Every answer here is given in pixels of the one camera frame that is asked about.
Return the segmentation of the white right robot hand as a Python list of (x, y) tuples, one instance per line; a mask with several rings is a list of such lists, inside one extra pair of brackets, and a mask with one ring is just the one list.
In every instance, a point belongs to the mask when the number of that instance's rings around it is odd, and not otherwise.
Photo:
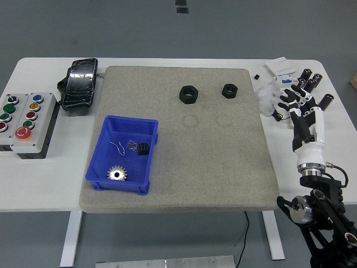
[(324, 168), (325, 147), (324, 112), (314, 97), (297, 85), (291, 85), (280, 96), (278, 106), (285, 109), (293, 123), (292, 150), (297, 155), (297, 166), (317, 165)]

